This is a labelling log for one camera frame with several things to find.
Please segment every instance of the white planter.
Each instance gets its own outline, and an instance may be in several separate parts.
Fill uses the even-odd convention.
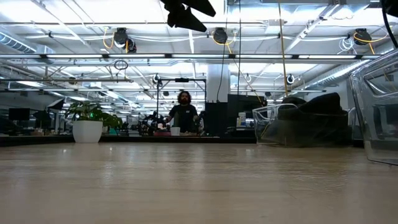
[[[102,134],[102,121],[74,121],[73,138],[77,143],[97,143]]]

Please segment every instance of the black t-shirt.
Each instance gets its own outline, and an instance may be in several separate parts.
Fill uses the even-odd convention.
[[[198,116],[197,109],[192,105],[177,105],[169,115],[174,118],[174,126],[180,127],[181,132],[193,131],[193,117]]]

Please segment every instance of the white column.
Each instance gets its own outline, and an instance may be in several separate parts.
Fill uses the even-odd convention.
[[[228,101],[228,93],[230,84],[231,72],[229,71],[228,64],[226,65],[208,65],[207,71],[207,99],[208,103],[217,103],[218,88],[218,101],[226,103]]]

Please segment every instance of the white cup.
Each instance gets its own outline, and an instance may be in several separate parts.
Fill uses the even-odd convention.
[[[170,130],[172,132],[172,136],[180,136],[180,127],[172,127]]]

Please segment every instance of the clear acrylic box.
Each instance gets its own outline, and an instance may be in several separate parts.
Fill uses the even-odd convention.
[[[398,51],[350,74],[369,160],[398,165]]]

